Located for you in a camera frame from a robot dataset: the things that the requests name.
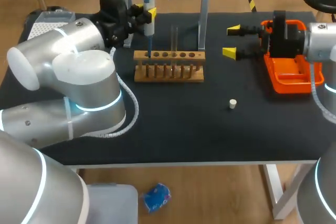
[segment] small white cylinder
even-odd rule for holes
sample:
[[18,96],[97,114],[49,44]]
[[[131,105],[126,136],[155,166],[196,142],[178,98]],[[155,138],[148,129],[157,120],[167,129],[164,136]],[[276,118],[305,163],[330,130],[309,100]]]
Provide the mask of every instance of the small white cylinder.
[[230,100],[230,109],[234,109],[237,104],[237,101],[235,99]]

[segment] cable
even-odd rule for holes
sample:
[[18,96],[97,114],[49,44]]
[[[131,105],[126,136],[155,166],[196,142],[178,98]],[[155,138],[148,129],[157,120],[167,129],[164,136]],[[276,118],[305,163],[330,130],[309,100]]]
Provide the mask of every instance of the cable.
[[[110,56],[111,56],[112,59],[113,59],[115,50],[116,49],[114,47],[112,47],[111,52],[110,52]],[[117,132],[113,132],[113,133],[108,133],[108,134],[100,134],[97,137],[101,137],[101,138],[113,138],[113,137],[121,136],[122,134],[125,134],[127,131],[129,131],[135,125],[135,122],[138,119],[138,116],[139,116],[139,104],[138,104],[137,98],[135,97],[135,95],[132,92],[132,90],[126,85],[126,83],[120,78],[120,76],[118,74],[117,74],[117,78],[118,78],[118,81],[119,81],[120,85],[125,89],[125,91],[131,97],[131,99],[132,99],[132,101],[134,103],[134,117],[133,117],[132,121],[130,122],[130,124],[127,125],[125,128],[123,128],[122,130],[117,131]]]
[[336,123],[336,115],[331,113],[323,104],[320,102],[320,99],[317,95],[316,86],[315,86],[315,74],[314,74],[314,63],[310,64],[310,82],[311,82],[311,94],[314,98],[316,105],[320,108],[320,110],[327,115],[330,119],[332,119],[333,123]]

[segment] white cap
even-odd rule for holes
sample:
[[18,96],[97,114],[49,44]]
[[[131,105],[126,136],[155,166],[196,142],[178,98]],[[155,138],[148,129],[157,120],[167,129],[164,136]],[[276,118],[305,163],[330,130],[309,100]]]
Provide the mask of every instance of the white cap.
[[110,55],[100,50],[60,54],[52,62],[57,79],[75,85],[100,82],[116,69]]
[[28,90],[38,90],[40,83],[36,72],[23,53],[16,47],[7,52],[8,65],[15,78]]
[[230,100],[230,109],[234,109],[237,104],[237,101],[235,99]]

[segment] blue object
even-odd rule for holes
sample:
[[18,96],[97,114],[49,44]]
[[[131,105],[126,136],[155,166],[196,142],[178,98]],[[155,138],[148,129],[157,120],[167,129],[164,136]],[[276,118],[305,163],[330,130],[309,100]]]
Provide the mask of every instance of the blue object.
[[159,210],[167,204],[172,196],[168,187],[158,183],[148,193],[143,196],[144,203],[149,213]]

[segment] table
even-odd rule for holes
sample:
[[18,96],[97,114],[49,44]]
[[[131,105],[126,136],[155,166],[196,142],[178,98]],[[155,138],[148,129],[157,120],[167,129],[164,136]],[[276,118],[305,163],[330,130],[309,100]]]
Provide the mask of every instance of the table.
[[[27,21],[20,41],[27,38],[35,18]],[[314,21],[312,13],[287,13],[287,18]],[[278,205],[274,215],[282,218],[286,207],[292,207],[284,198],[292,199],[295,191],[282,195],[274,163],[314,163],[333,140],[336,127],[308,95],[276,95],[262,60],[236,62],[222,56],[222,47],[251,50],[258,43],[256,36],[227,37],[227,27],[258,25],[266,19],[272,19],[272,13],[209,14],[204,83],[134,83],[133,50],[117,50],[117,71],[139,101],[134,128],[111,140],[82,137],[41,151],[77,168],[267,164],[272,202]],[[197,21],[196,14],[159,14],[153,49],[169,50],[171,25],[178,25],[178,49],[196,50]],[[146,38],[134,37],[133,49],[146,46]],[[8,70],[0,87],[0,108],[61,97],[49,89],[25,90]],[[230,99],[238,101],[232,111]],[[124,101],[130,122],[134,109],[128,97]],[[306,170],[300,170],[297,180]],[[285,202],[277,204],[280,198]]]

